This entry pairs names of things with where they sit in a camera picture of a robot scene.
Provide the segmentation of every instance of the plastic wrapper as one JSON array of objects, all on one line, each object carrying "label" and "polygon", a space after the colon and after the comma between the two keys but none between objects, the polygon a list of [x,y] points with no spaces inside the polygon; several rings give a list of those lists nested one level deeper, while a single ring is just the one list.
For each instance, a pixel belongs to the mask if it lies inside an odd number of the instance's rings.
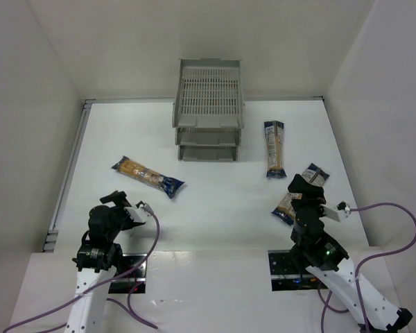
[{"label": "plastic wrapper", "polygon": [[[320,167],[311,163],[310,166],[302,174],[303,179],[315,186],[323,186],[330,175],[325,173]],[[302,195],[300,193],[287,193],[282,198],[276,209],[271,212],[275,216],[281,218],[285,223],[289,225],[294,224],[296,212],[291,205],[293,199],[300,199]]]},{"label": "plastic wrapper", "polygon": [[284,123],[280,121],[265,121],[266,148],[268,155],[267,178],[285,178],[286,173],[282,166],[283,143],[284,143]]},{"label": "plastic wrapper", "polygon": [[114,170],[133,177],[141,182],[153,186],[164,191],[170,199],[172,199],[176,191],[184,184],[184,182],[175,178],[166,177],[143,165],[130,160],[128,157],[123,158],[112,166]]}]

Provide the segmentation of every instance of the wrapped snack bar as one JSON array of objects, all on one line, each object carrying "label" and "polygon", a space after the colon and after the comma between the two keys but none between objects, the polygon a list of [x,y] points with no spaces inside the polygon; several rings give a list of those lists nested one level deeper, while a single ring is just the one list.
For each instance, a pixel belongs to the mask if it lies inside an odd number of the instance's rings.
[{"label": "wrapped snack bar", "polygon": [[284,123],[280,121],[265,121],[265,140],[268,155],[267,178],[285,178],[286,173],[282,166],[282,145],[284,143]]},{"label": "wrapped snack bar", "polygon": [[[323,186],[329,176],[328,173],[325,173],[313,163],[302,174],[303,179],[315,186]],[[300,199],[301,197],[302,195],[300,193],[287,193],[271,214],[281,218],[286,224],[293,225],[296,212],[291,205],[291,201],[293,199]]]},{"label": "wrapped snack bar", "polygon": [[143,165],[130,160],[126,156],[123,156],[120,161],[112,166],[112,168],[120,173],[124,173],[127,176],[140,180],[147,185],[161,189],[170,199],[174,197],[176,191],[184,184],[184,182],[180,180],[166,177],[151,169],[147,169]]}]

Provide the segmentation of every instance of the gray plastic tray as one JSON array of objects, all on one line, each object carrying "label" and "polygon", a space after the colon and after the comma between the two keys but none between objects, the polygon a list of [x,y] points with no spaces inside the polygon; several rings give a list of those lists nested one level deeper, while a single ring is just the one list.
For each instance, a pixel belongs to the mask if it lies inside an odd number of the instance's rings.
[{"label": "gray plastic tray", "polygon": [[181,59],[173,127],[243,128],[240,60]]},{"label": "gray plastic tray", "polygon": [[240,146],[240,129],[176,128],[175,144],[185,146]]},{"label": "gray plastic tray", "polygon": [[190,162],[234,162],[237,147],[179,146],[178,158]]}]

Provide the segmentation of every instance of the blue wrapper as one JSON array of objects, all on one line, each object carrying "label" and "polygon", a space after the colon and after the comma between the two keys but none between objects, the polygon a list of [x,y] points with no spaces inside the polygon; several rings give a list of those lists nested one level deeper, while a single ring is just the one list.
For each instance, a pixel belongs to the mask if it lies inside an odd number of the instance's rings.
[{"label": "blue wrapper", "polygon": [[285,178],[283,163],[284,123],[280,121],[265,121],[265,140],[268,155],[267,178]]},{"label": "blue wrapper", "polygon": [[[323,186],[329,176],[328,173],[325,173],[320,167],[313,163],[311,163],[302,174],[303,179],[315,186]],[[293,225],[296,212],[291,205],[291,201],[293,199],[300,199],[300,197],[301,194],[299,193],[287,193],[271,214],[279,217],[286,224]]]},{"label": "blue wrapper", "polygon": [[178,179],[166,177],[158,172],[148,169],[126,156],[123,156],[120,161],[113,165],[112,169],[133,177],[134,179],[155,187],[156,189],[161,189],[170,199],[174,197],[176,191],[184,184],[184,182]]}]

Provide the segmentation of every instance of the white table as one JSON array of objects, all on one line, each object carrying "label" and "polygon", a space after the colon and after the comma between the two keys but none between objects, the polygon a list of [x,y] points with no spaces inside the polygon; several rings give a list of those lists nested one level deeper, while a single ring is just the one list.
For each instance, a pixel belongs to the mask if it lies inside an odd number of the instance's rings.
[{"label": "white table", "polygon": [[[55,253],[73,257],[87,230],[88,213],[99,198],[118,189],[134,204],[151,205],[162,222],[157,250],[289,249],[291,228],[271,212],[296,173],[313,162],[331,174],[330,203],[354,197],[322,101],[245,104],[239,161],[180,162],[171,126],[172,103],[93,104],[64,209],[59,213]],[[285,123],[284,166],[288,177],[267,179],[263,122]],[[122,155],[187,183],[173,200],[158,189],[111,170]],[[122,232],[126,253],[146,252],[154,223]],[[345,224],[327,221],[327,231],[344,246],[366,246],[358,214]]]},{"label": "white table", "polygon": [[[144,200],[157,213],[162,233],[148,260],[146,293],[134,295],[139,315],[160,332],[305,332],[320,331],[321,302],[315,291],[271,291],[268,250],[289,249],[291,228],[270,212],[295,173],[315,163],[331,174],[324,186],[330,203],[354,205],[336,141],[322,101],[249,102],[239,162],[179,162],[171,127],[172,103],[93,104],[69,193],[59,212],[53,254],[34,254],[28,266],[13,322],[70,299],[76,268],[71,258],[87,229],[88,211],[115,189],[131,203]],[[265,178],[265,120],[286,124],[285,180]],[[167,176],[187,182],[174,200],[165,193],[118,174],[111,166],[122,155]],[[367,239],[358,214],[343,224],[324,219],[327,232],[354,255],[367,255]],[[123,232],[116,239],[125,253],[145,252],[155,224]],[[363,273],[398,304],[383,259]],[[34,332],[66,321],[68,311],[13,332]],[[107,305],[104,332],[153,332],[113,304]],[[328,333],[356,333],[349,314],[330,311]]]}]

